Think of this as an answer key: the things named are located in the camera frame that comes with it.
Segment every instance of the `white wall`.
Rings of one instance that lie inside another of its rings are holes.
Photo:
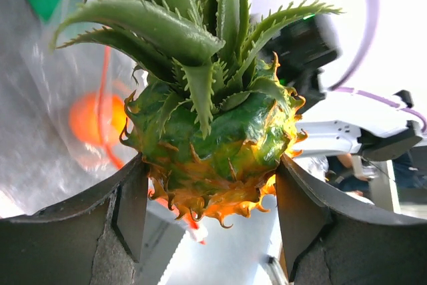
[[[253,12],[267,14],[290,1],[252,0]],[[365,24],[364,0],[321,0],[343,7],[346,14],[333,16],[343,55],[326,66],[325,86],[345,72],[356,54]],[[427,115],[427,14],[426,0],[380,0],[380,22],[374,43],[357,74],[346,84],[377,94],[392,95],[408,89],[416,109]]]

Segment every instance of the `black camera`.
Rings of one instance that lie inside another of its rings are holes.
[[[338,42],[327,15],[310,15],[280,30],[266,43],[262,56],[266,61],[279,57],[277,76],[282,85],[295,87],[306,104],[298,113],[304,113],[325,99],[319,84],[321,67],[340,55]]]

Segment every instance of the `pineapple crown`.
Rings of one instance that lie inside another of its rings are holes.
[[[214,115],[243,103],[250,93],[272,96],[283,106],[286,93],[272,75],[256,73],[262,47],[287,24],[307,15],[340,13],[314,1],[293,3],[250,25],[249,0],[96,0],[84,3],[55,32],[74,23],[103,25],[58,48],[99,43],[131,57],[150,81],[169,85],[160,115],[163,129],[181,105],[197,113],[203,137]]]

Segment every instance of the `pineapple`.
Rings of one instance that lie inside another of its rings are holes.
[[[148,71],[146,89],[125,100],[133,127],[121,142],[142,153],[151,199],[176,206],[177,219],[207,216],[229,227],[230,214],[264,211],[281,156],[296,155],[292,146],[307,136],[295,126],[304,98],[279,83],[277,56],[266,63],[258,52],[287,24],[340,9],[291,3],[253,26],[249,12],[249,0],[96,0],[55,32],[53,47],[71,24],[103,25],[58,48],[110,46]]]

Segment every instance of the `orange ball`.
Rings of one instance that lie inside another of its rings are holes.
[[[98,124],[98,93],[89,93],[77,100],[69,111],[69,126],[81,142],[100,146]],[[103,142],[114,145],[126,124],[123,100],[118,95],[105,94],[101,111]]]

